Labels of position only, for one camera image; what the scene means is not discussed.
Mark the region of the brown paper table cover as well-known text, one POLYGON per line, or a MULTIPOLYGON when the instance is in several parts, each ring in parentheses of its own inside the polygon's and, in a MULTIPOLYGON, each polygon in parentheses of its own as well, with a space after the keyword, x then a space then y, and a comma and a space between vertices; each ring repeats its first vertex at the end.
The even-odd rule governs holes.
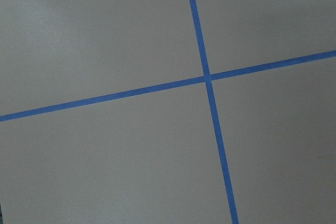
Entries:
POLYGON ((335 223, 335 0, 1 0, 3 223, 335 223))

